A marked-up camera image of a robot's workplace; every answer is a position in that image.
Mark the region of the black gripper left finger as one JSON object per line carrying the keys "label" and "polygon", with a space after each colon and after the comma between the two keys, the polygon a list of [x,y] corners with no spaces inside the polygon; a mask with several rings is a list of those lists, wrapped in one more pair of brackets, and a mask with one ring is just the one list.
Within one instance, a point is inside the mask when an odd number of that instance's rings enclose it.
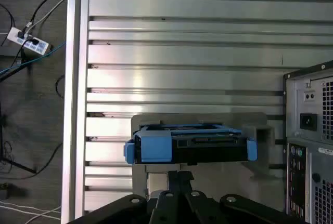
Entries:
{"label": "black gripper left finger", "polygon": [[179,201],[177,171],[167,173],[166,189],[152,191],[149,199],[124,196],[70,223],[176,223]]}

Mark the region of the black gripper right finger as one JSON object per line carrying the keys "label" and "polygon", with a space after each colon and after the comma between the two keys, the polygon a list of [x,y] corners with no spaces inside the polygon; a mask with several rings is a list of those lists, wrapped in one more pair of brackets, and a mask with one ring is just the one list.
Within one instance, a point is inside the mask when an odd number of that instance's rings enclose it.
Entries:
{"label": "black gripper right finger", "polygon": [[227,194],[218,201],[194,190],[190,171],[178,172],[179,188],[186,199],[195,223],[306,223],[261,203],[236,194]]}

